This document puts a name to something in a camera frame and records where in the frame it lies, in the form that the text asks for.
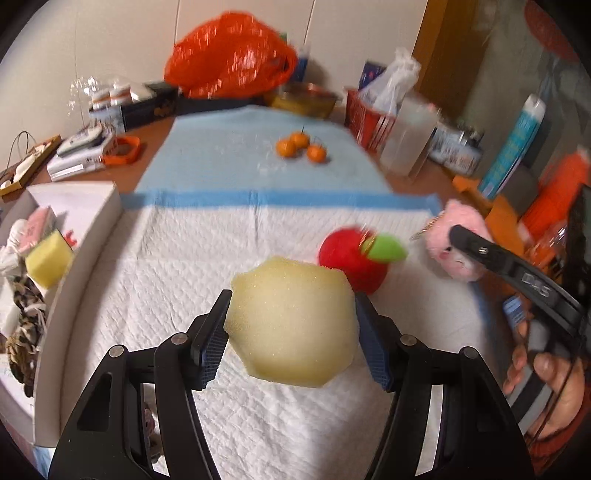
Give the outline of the person right hand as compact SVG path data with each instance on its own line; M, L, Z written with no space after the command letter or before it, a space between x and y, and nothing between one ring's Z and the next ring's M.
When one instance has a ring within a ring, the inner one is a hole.
M527 321L522 321L516 327L519 340L503 383L505 395L510 395L524 379L524 369L528 365L525 345L528 329ZM581 410L586 390L585 370L580 358L572 364L563 357L549 353L536 355L533 370L552 389L555 396L552 413L550 407L547 407L528 430L528 435L533 440L546 440L569 427Z

